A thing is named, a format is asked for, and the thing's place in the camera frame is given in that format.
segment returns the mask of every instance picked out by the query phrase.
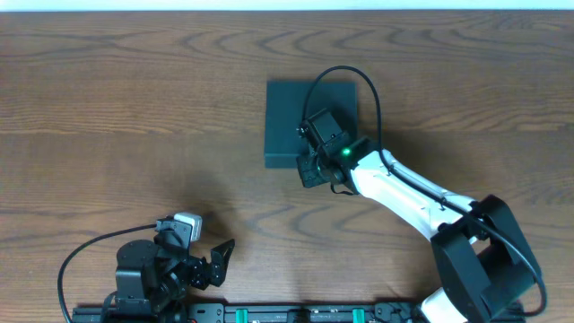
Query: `wood grain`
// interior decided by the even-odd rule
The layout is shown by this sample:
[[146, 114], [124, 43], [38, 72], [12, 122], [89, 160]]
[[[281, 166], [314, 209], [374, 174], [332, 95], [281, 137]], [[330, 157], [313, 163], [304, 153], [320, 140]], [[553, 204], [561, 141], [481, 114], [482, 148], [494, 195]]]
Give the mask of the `wood grain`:
[[[264, 168], [265, 82], [348, 64], [382, 93], [399, 160], [510, 204], [550, 293], [532, 321], [570, 322], [573, 35], [566, 12], [0, 14], [0, 321], [61, 321], [57, 270], [71, 250], [184, 209], [205, 220], [195, 254], [238, 242], [224, 286], [197, 297], [433, 292], [430, 246], [398, 217]], [[374, 135], [368, 89], [333, 77], [357, 81], [361, 130]], [[151, 237], [81, 253], [68, 306], [102, 302], [117, 248]]]

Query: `black cable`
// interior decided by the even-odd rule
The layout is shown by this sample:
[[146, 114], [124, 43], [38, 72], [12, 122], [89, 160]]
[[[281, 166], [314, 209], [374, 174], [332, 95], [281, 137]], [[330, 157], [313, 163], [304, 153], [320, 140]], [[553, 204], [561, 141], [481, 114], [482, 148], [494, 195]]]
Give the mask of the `black cable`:
[[100, 235], [99, 237], [96, 237], [92, 240], [89, 240], [88, 242], [83, 243], [83, 245], [81, 245], [80, 247], [78, 247], [74, 251], [72, 251], [72, 253], [64, 260], [64, 263], [60, 267], [60, 272], [57, 274], [57, 298], [60, 301], [60, 308], [62, 308], [62, 313], [64, 314], [64, 319], [65, 319], [66, 323], [73, 323], [73, 321], [72, 321], [72, 318], [70, 318], [70, 313], [68, 313], [68, 308], [65, 306], [64, 287], [63, 287], [62, 281], [64, 279], [65, 268], [68, 266], [68, 263], [70, 263], [72, 258], [75, 257], [75, 255], [77, 255], [84, 248], [90, 246], [94, 242], [98, 242], [100, 240], [115, 237], [115, 236], [118, 236], [120, 234], [125, 234], [125, 233], [130, 233], [130, 232], [135, 232], [135, 231], [141, 231], [141, 230], [145, 230], [145, 229], [153, 229], [153, 228], [155, 228], [155, 224], [148, 224], [148, 225], [135, 227], [132, 229], [116, 231], [116, 232]]
[[333, 185], [333, 183], [331, 183], [331, 192], [335, 193], [335, 194], [344, 194], [347, 196], [353, 196], [354, 194], [349, 192], [349, 191], [341, 191], [341, 192], [337, 192], [335, 191], [335, 185]]
[[489, 226], [489, 225], [483, 223], [482, 221], [480, 221], [479, 219], [475, 218], [474, 216], [469, 214], [466, 210], [458, 207], [458, 205], [454, 205], [454, 204], [450, 203], [444, 197], [436, 197], [431, 192], [428, 192], [422, 188], [419, 188], [418, 186], [416, 186], [412, 182], [410, 182], [407, 178], [402, 176], [399, 172], [395, 171], [395, 168], [390, 167], [390, 165], [388, 164], [388, 161], [383, 156], [383, 117], [382, 117], [382, 113], [381, 113], [380, 102], [378, 100], [377, 89], [375, 89], [375, 85], [373, 85], [373, 82], [370, 80], [370, 78], [365, 73], [363, 73], [361, 70], [359, 70], [355, 67], [347, 66], [347, 65], [338, 65], [338, 66], [333, 66], [331, 68], [327, 68], [327, 70], [325, 70], [325, 72], [321, 73], [315, 79], [315, 82], [313, 82], [313, 84], [311, 84], [311, 87], [309, 88], [309, 91], [307, 92], [307, 97], [305, 98], [305, 103], [303, 105], [302, 119], [304, 120], [307, 117], [307, 106], [309, 105], [309, 98], [311, 96], [311, 93], [313, 92], [313, 90], [315, 89], [317, 84], [319, 83], [319, 81], [326, 74], [328, 74], [332, 71], [335, 71], [335, 70], [347, 70], [347, 71], [355, 72], [356, 74], [360, 75], [363, 78], [363, 80], [365, 80], [365, 82], [367, 82], [367, 84], [369, 85], [370, 90], [372, 91], [373, 96], [375, 97], [375, 109], [377, 110], [378, 156], [380, 157], [380, 160], [383, 162], [383, 165], [385, 165], [385, 167], [388, 169], [388, 171], [392, 175], [395, 175], [398, 179], [400, 179], [401, 181], [406, 183], [409, 187], [411, 187], [411, 188], [417, 190], [418, 192], [424, 194], [425, 196], [431, 198], [435, 202], [440, 203], [441, 205], [443, 205], [445, 207], [448, 207], [449, 209], [457, 212], [458, 214], [461, 214], [467, 220], [473, 222], [474, 224], [478, 225], [482, 230], [489, 233], [491, 235], [491, 238], [499, 240], [500, 242], [504, 243], [508, 248], [512, 249], [520, 257], [520, 259], [524, 262], [524, 264], [526, 265], [526, 267], [528, 268], [528, 270], [532, 274], [532, 276], [535, 280], [535, 283], [538, 284], [538, 289], [540, 291], [540, 298], [541, 298], [540, 306], [538, 307], [538, 309], [530, 311], [530, 312], [517, 313], [517, 315], [530, 318], [530, 317], [540, 315], [542, 312], [544, 312], [544, 310], [546, 309], [546, 306], [548, 305], [548, 294], [546, 291], [546, 285], [544, 284], [544, 280], [543, 280], [542, 276], [536, 272], [535, 268], [532, 266], [532, 264], [530, 263], [528, 258], [526, 258], [524, 253], [522, 251], [520, 251], [520, 249], [516, 246], [516, 244], [511, 239], [506, 237], [503, 233], [499, 232], [498, 230], [492, 228], [491, 226]]
[[117, 291], [111, 292], [108, 297], [104, 300], [104, 303], [101, 305], [101, 312], [100, 312], [100, 323], [106, 322], [108, 318], [108, 309], [111, 306], [111, 302], [116, 299]]

